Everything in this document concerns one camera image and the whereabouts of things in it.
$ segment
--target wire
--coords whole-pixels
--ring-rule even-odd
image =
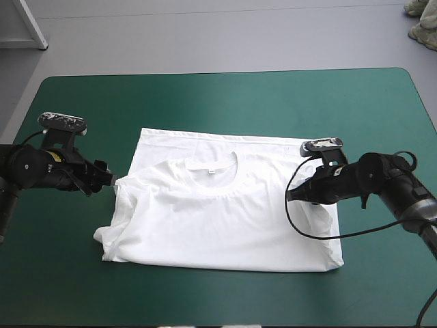
[[[391,223],[386,224],[386,225],[382,225],[382,226],[377,227],[377,228],[362,230],[362,231],[353,232],[353,233],[350,233],[350,234],[340,234],[338,236],[327,236],[327,237],[313,236],[312,234],[307,234],[307,233],[299,230],[299,228],[293,223],[292,218],[290,217],[290,214],[288,212],[287,192],[288,192],[288,189],[289,189],[289,187],[290,187],[294,177],[298,173],[299,169],[306,162],[312,161],[313,159],[315,159],[315,158],[310,157],[310,158],[306,159],[305,161],[303,161],[301,164],[299,164],[299,166],[296,168],[296,171],[294,171],[294,173],[292,175],[292,178],[288,182],[287,188],[285,189],[284,202],[285,202],[285,213],[287,214],[287,219],[288,219],[289,223],[292,225],[293,229],[295,229],[295,231],[297,231],[297,233],[301,234],[302,236],[305,236],[305,237],[311,238],[311,239],[316,239],[318,241],[329,241],[329,240],[332,240],[332,239],[349,238],[349,237],[354,237],[354,236],[360,236],[362,234],[370,234],[372,232],[377,232],[377,231],[381,231],[381,230],[384,230],[384,229],[387,229],[387,228],[391,228],[393,226],[396,226],[398,224],[402,224],[404,222],[416,221],[416,220],[421,220],[421,221],[424,221],[424,224],[430,224],[430,225],[432,225],[434,227],[437,227],[437,222],[431,222],[431,221],[428,221],[427,219],[414,218],[414,219],[400,219],[398,221],[394,221],[394,222],[391,222]]]
[[[431,303],[436,299],[437,297],[437,289],[432,293],[432,295],[429,297],[429,299],[426,301],[425,305],[422,307],[422,310],[419,313],[419,316],[417,317],[416,321],[416,327],[422,327],[422,319],[425,315],[426,311],[428,310]]]
[[[36,135],[41,135],[42,133],[44,133],[44,131],[38,131],[35,133],[32,133],[30,136],[28,136],[22,143],[21,145],[25,145],[30,139],[32,139],[33,137],[35,137]]]
[[[359,231],[359,232],[353,232],[353,233],[351,233],[351,234],[340,234],[339,236],[319,237],[319,236],[313,236],[313,235],[310,235],[310,234],[306,234],[306,233],[300,231],[300,230],[296,227],[296,225],[293,223],[293,221],[292,221],[292,219],[291,219],[291,217],[290,217],[290,214],[288,213],[288,206],[287,206],[287,192],[288,192],[288,189],[289,189],[289,187],[290,187],[290,185],[291,185],[291,183],[292,183],[294,177],[295,177],[296,174],[298,173],[299,169],[300,169],[300,168],[301,168],[305,163],[307,163],[307,162],[309,162],[309,161],[311,161],[311,160],[313,160],[313,159],[315,159],[315,158],[310,157],[309,159],[307,159],[307,160],[303,161],[301,164],[299,164],[299,166],[296,168],[296,171],[294,171],[292,178],[291,178],[290,181],[288,182],[288,184],[287,184],[287,188],[286,188],[286,190],[285,190],[285,212],[287,213],[288,221],[289,221],[289,223],[292,225],[293,229],[295,229],[295,231],[297,231],[297,233],[301,234],[302,236],[305,236],[305,237],[307,237],[307,238],[311,238],[311,239],[321,240],[321,241],[326,241],[326,240],[330,240],[330,239],[348,238],[348,237],[353,237],[353,236],[359,236],[359,235],[361,235],[361,234],[369,234],[369,233],[371,233],[371,232],[381,231],[381,230],[383,230],[383,229],[387,229],[387,228],[390,228],[390,227],[396,226],[397,224],[401,224],[401,223],[403,223],[403,222],[407,222],[407,221],[416,221],[416,220],[421,220],[421,221],[424,221],[425,224],[427,224],[427,225],[431,225],[431,226],[437,227],[437,223],[436,223],[436,222],[431,222],[431,221],[428,221],[427,219],[419,219],[419,218],[416,218],[416,219],[401,219],[401,220],[399,220],[399,221],[395,221],[395,222],[392,222],[392,223],[389,223],[389,224],[386,224],[386,225],[382,225],[382,226],[377,227],[377,228],[368,229],[368,230],[363,230],[363,231]],[[429,299],[426,301],[425,305],[422,307],[422,310],[420,311],[419,315],[417,316],[417,321],[416,321],[416,326],[415,326],[416,328],[421,328],[421,327],[422,327],[421,324],[422,324],[423,317],[425,316],[426,311],[428,310],[428,308],[430,307],[430,305],[432,304],[432,302],[436,299],[436,297],[437,297],[437,289],[432,293],[432,295],[431,295],[431,296],[429,297]]]

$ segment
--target green tabletop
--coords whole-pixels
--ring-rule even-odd
[[[51,77],[16,141],[43,111],[81,116],[76,146],[123,176],[142,126],[235,135],[338,136],[349,161],[410,150],[437,191],[437,137],[399,68]],[[40,145],[40,137],[31,142]],[[327,273],[259,273],[101,262],[92,236],[110,223],[114,192],[23,191],[0,247],[2,325],[412,325],[437,285],[423,241],[397,226],[342,241]],[[376,196],[339,203],[341,232],[394,220]],[[424,324],[437,323],[437,305]]]

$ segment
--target shoe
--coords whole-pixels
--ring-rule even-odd
[[[420,24],[411,28],[408,36],[428,49],[437,51],[437,29],[424,29]]]
[[[410,0],[405,4],[404,10],[410,16],[420,16],[425,10],[426,5],[428,4],[428,0]]]

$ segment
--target folded shirt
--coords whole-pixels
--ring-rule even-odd
[[[341,266],[338,240],[305,238],[285,216],[302,141],[143,129],[129,174],[115,185],[111,226],[94,234],[103,260],[252,271]],[[315,166],[304,166],[295,185]],[[338,234],[335,205],[288,206],[301,230]]]

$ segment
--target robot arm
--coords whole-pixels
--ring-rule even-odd
[[[349,164],[341,151],[339,138],[304,142],[303,157],[321,158],[323,166],[299,187],[287,191],[287,201],[334,204],[339,200],[361,197],[366,207],[370,194],[378,195],[406,231],[418,234],[437,258],[437,201],[414,176],[416,158],[410,165],[399,153],[364,154]]]
[[[105,162],[91,163],[74,147],[74,138],[86,134],[84,119],[43,113],[38,122],[45,134],[39,149],[25,143],[29,138],[20,145],[0,145],[0,244],[22,189],[80,190],[90,196],[116,179]]]

